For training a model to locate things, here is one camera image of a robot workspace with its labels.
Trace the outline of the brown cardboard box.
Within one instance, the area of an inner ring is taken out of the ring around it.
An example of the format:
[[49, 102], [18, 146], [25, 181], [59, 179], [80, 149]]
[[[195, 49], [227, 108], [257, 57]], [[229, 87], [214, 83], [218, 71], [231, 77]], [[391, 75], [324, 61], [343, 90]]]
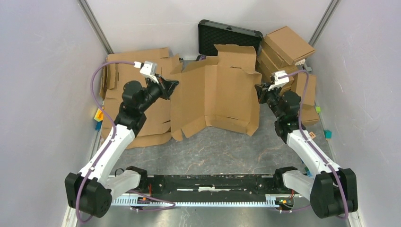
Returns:
[[252, 46], [217, 44], [217, 56], [177, 66], [179, 82], [170, 97], [171, 134], [177, 141], [213, 126], [252, 136], [259, 127], [260, 106], [255, 89], [262, 80], [255, 70]]

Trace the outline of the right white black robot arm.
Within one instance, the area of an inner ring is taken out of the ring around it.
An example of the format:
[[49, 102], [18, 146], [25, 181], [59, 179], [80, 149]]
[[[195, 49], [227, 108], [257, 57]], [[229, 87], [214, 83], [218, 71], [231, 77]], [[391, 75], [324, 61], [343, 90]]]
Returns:
[[274, 174], [273, 187], [279, 193], [289, 189], [308, 199], [319, 218], [347, 218], [358, 210], [357, 177], [350, 168], [342, 168], [318, 147], [299, 119], [301, 97], [292, 91], [280, 95], [270, 84], [255, 85], [258, 101], [267, 104], [276, 117], [276, 134], [292, 148], [306, 165], [310, 175], [295, 167], [283, 167]]

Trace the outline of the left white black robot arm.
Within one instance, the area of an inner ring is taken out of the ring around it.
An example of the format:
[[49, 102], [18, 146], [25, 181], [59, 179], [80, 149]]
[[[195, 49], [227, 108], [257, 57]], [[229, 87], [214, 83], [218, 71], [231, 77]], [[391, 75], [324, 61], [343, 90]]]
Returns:
[[92, 159], [77, 173], [69, 173], [65, 178], [68, 205], [90, 217], [103, 217], [112, 202], [124, 193], [149, 189], [147, 171], [130, 166], [120, 175], [109, 179], [109, 173], [123, 151], [137, 137], [142, 129], [145, 111], [159, 98], [168, 100], [178, 86], [177, 80], [156, 76], [156, 80], [146, 79], [146, 87], [138, 81], [130, 81], [123, 87], [122, 102], [112, 130]]

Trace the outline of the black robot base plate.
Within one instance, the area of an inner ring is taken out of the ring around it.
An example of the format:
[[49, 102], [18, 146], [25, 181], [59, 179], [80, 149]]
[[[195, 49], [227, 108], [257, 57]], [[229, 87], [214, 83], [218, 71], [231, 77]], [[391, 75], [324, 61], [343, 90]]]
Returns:
[[148, 175], [136, 190], [174, 202], [262, 202], [291, 194], [272, 175]]

